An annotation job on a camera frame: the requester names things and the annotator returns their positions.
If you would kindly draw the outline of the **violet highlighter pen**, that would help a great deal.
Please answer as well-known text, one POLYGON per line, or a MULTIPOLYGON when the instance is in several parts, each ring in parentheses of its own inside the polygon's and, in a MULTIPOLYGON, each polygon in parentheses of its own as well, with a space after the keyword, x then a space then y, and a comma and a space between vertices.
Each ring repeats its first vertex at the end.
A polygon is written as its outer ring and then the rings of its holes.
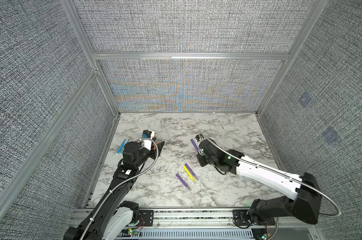
POLYGON ((193 172, 193 170, 191 169, 191 167, 190 167, 187 163, 185 163, 185 167, 186 167, 186 169, 189 171, 189 173, 191 174, 191 176, 192 176, 195 180, 197 180, 197 179, 198 179, 197 175, 193 172))
POLYGON ((190 141, 191 141, 192 145, 194 146, 195 150, 196 150, 197 153, 198 153, 198 152, 199 152, 199 147, 198 147, 198 145, 196 144, 195 140, 192 138, 192 139, 190 139, 190 141))

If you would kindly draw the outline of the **yellow highlighter pen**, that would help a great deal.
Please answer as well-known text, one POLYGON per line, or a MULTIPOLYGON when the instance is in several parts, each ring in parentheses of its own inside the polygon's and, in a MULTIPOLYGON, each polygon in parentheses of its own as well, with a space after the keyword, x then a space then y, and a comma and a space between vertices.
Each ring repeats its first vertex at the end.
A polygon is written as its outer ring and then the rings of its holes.
POLYGON ((185 172, 188 174, 189 178, 191 179, 191 181, 195 184, 196 180, 193 177, 192 173, 190 172, 190 170, 186 167, 186 165, 183 165, 183 169, 185 170, 185 172))

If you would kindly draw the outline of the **blue highlighter pen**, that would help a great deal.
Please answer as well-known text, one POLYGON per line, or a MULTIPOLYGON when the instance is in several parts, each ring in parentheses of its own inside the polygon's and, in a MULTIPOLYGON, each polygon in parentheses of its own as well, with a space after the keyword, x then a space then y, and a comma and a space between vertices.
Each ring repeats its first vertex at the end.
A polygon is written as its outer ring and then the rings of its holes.
POLYGON ((124 140, 122 141, 121 145, 119 146, 119 148, 118 148, 118 150, 117 150, 116 154, 119 154, 119 153, 121 152, 121 150, 122 150, 122 148, 123 148, 123 147, 122 147, 123 142, 124 142, 124 140))

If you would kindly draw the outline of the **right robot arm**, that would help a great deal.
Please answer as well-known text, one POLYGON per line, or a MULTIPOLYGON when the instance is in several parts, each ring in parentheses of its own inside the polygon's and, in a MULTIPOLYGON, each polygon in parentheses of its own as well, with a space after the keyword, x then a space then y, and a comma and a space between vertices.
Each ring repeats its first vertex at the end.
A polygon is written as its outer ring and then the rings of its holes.
POLYGON ((311 225, 318 223, 322 196, 318 193, 319 185, 313 175, 288 174, 289 177, 285 178, 283 171, 269 171, 266 165, 243 153, 235 150, 224 152, 209 140, 199 140, 194 147, 202 167, 212 165, 222 175, 232 173, 251 178, 283 194, 270 200, 254 200, 247 213, 252 223, 273 225, 276 217, 295 217, 311 225))

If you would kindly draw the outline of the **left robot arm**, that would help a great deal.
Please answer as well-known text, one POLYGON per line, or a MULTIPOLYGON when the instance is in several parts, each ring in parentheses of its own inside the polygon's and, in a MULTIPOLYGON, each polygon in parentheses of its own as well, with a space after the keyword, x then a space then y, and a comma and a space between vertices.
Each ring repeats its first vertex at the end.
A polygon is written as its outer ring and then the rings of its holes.
POLYGON ((78 227, 67 229, 63 239, 113 240, 127 225, 137 223, 139 204, 122 202, 122 199, 137 178, 154 166, 152 163, 146 170, 140 169, 149 158, 157 161, 164 144, 164 141, 157 143, 150 138, 125 144, 122 164, 115 171, 108 190, 78 227))

